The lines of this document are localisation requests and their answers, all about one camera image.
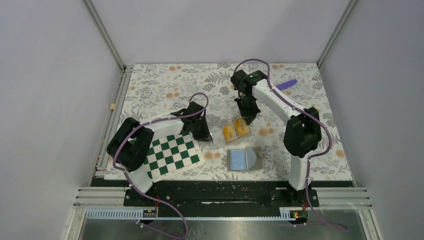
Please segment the gold VIP card stack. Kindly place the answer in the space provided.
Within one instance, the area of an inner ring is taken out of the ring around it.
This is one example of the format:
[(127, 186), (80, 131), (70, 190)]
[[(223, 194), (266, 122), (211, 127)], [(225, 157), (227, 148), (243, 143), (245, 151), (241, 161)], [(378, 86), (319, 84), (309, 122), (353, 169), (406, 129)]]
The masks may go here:
[(240, 137), (247, 136), (251, 133), (249, 125), (243, 118), (238, 118), (234, 121), (235, 130)]

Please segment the clear acrylic card box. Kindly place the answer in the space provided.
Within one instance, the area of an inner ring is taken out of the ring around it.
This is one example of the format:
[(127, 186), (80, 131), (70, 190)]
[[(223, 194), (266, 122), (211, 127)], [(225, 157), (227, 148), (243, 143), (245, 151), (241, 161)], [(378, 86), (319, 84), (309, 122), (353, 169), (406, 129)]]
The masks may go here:
[(252, 136), (252, 130), (240, 116), (224, 119), (209, 126), (211, 142), (209, 146), (218, 149), (234, 145)]

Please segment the grey card holder wallet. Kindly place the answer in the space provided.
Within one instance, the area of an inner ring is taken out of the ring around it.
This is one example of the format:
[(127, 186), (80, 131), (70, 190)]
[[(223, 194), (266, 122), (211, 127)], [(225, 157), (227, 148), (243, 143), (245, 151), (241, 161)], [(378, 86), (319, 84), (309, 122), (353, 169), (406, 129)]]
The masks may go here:
[(261, 147), (227, 150), (227, 170), (230, 172), (252, 172), (263, 168)]

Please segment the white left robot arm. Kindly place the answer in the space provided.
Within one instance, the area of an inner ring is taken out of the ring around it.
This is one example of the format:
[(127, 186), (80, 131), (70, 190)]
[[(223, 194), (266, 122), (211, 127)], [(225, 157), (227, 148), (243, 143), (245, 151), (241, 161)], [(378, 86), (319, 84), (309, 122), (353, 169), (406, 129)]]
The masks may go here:
[(112, 165), (124, 173), (128, 183), (136, 190), (136, 199), (144, 206), (152, 204), (155, 192), (144, 161), (151, 143), (172, 135), (191, 133), (196, 140), (211, 141), (206, 121), (206, 107), (191, 101), (188, 107), (141, 123), (133, 117), (126, 118), (110, 140), (106, 152)]

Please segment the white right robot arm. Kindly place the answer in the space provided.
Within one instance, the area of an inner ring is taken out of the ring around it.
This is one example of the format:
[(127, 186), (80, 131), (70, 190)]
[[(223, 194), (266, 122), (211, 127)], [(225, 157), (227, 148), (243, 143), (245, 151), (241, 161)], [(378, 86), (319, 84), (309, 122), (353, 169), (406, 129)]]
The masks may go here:
[(290, 153), (290, 175), (288, 182), (292, 189), (287, 191), (287, 201), (293, 206), (301, 205), (306, 199), (307, 157), (318, 147), (322, 139), (319, 113), (314, 107), (301, 109), (284, 96), (260, 70), (247, 74), (236, 71), (230, 82), (238, 92), (235, 98), (240, 115), (250, 125), (261, 111), (257, 101), (265, 104), (285, 124), (283, 144)]

